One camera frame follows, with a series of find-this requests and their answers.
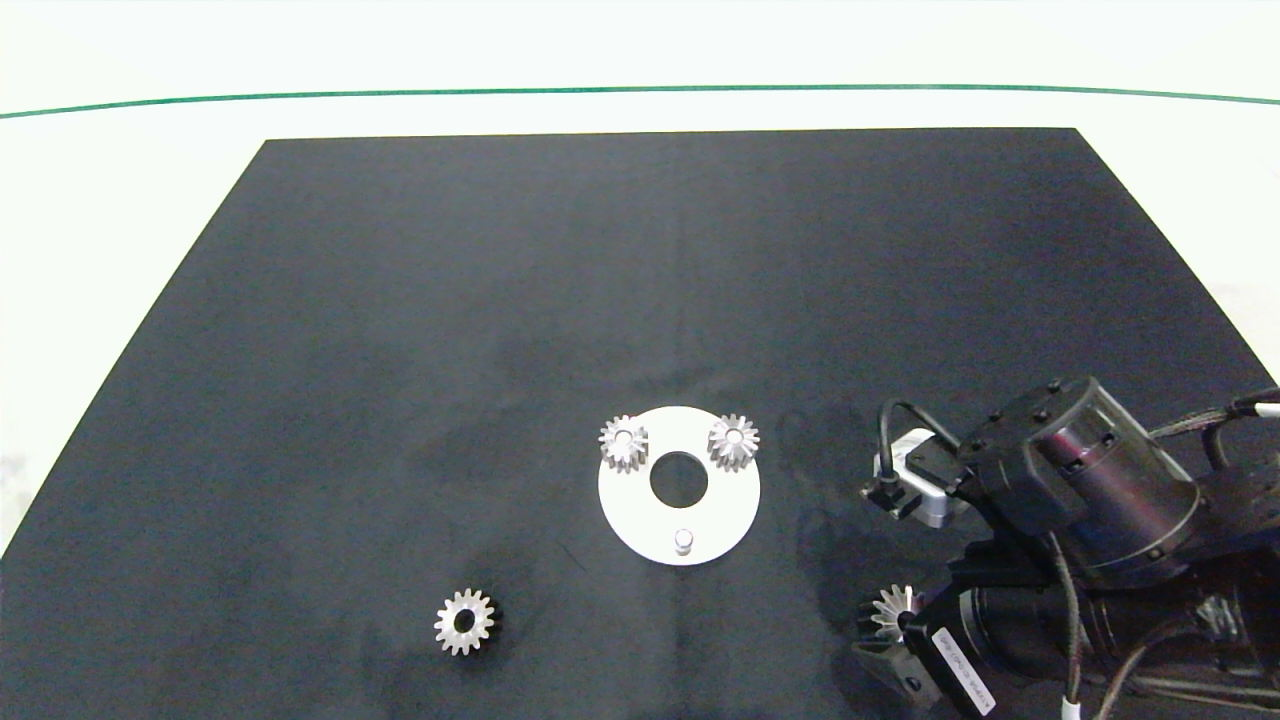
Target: bolt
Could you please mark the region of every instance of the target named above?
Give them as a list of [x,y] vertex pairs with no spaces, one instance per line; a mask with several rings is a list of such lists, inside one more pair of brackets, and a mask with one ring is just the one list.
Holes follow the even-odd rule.
[[676,555],[689,555],[694,548],[694,533],[690,530],[676,530]]

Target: metal gear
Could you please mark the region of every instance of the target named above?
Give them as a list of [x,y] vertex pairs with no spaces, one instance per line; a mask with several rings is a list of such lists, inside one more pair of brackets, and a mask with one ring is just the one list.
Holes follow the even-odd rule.
[[[435,614],[440,616],[440,620],[431,625],[436,630],[440,630],[435,635],[436,641],[443,641],[440,650],[457,655],[462,651],[462,655],[468,655],[472,650],[480,650],[480,641],[489,639],[489,629],[497,624],[493,615],[495,607],[492,605],[493,598],[484,597],[480,591],[471,592],[467,588],[466,592],[454,592],[453,600],[444,598],[444,610],[436,610]],[[466,630],[458,629],[458,615],[462,612],[471,614],[471,625]]]
[[746,415],[721,415],[707,436],[707,450],[721,468],[741,470],[760,448],[760,432]]
[[600,429],[600,454],[609,468],[639,470],[649,455],[649,433],[630,415],[616,416]]
[[902,642],[902,628],[897,624],[899,618],[904,612],[919,612],[922,602],[920,596],[911,589],[911,585],[906,585],[906,589],[897,587],[897,584],[890,587],[892,589],[881,591],[881,600],[872,601],[872,606],[879,612],[868,619],[878,625],[874,637],[900,643]]

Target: plate center hole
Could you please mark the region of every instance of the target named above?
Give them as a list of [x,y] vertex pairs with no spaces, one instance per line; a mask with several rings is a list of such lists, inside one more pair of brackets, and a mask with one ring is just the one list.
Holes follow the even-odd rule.
[[671,452],[653,464],[649,486],[668,507],[689,507],[707,495],[707,470],[692,455]]
[[453,616],[453,629],[460,633],[468,633],[471,628],[476,624],[476,614],[470,610],[460,610],[457,615]]

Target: bevel gear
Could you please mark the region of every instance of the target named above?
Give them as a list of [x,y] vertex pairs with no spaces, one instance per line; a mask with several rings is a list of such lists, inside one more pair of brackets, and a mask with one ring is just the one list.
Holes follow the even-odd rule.
[[[489,639],[489,629],[497,624],[493,618],[497,609],[492,602],[493,598],[484,597],[480,591],[472,592],[471,588],[466,592],[454,592],[452,600],[444,598],[444,610],[435,611],[440,620],[431,625],[440,630],[435,635],[436,641],[442,641],[440,650],[452,651],[453,655],[460,650],[462,655],[468,655],[472,650],[479,651],[480,641]],[[463,614],[470,614],[470,625]]]
[[741,470],[760,448],[760,432],[746,415],[721,415],[707,436],[712,461],[726,470]]
[[911,589],[911,585],[900,588],[895,583],[891,589],[881,591],[881,600],[873,600],[872,607],[878,610],[868,618],[877,628],[874,637],[891,643],[902,642],[902,628],[897,624],[904,612],[919,612],[922,607],[920,596]]
[[630,415],[605,423],[599,439],[600,454],[614,470],[639,470],[649,455],[649,433]]

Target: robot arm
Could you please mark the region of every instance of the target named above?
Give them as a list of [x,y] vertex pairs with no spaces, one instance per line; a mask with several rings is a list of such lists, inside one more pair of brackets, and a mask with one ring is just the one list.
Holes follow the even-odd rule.
[[[1023,395],[963,439],[911,406],[929,428],[892,443],[886,416],[909,404],[886,404],[864,497],[933,528],[973,507],[993,537],[948,564],[951,583],[924,602],[884,593],[860,660],[908,697],[941,693],[972,717],[1000,717],[1027,682],[1061,678],[1064,717],[1079,716],[1082,678],[1111,679],[1097,717],[1130,680],[1280,707],[1280,466],[1231,465],[1217,437],[1270,414],[1275,396],[1148,433],[1082,378]],[[1192,478],[1156,442],[1181,432],[1203,433],[1213,471]]]

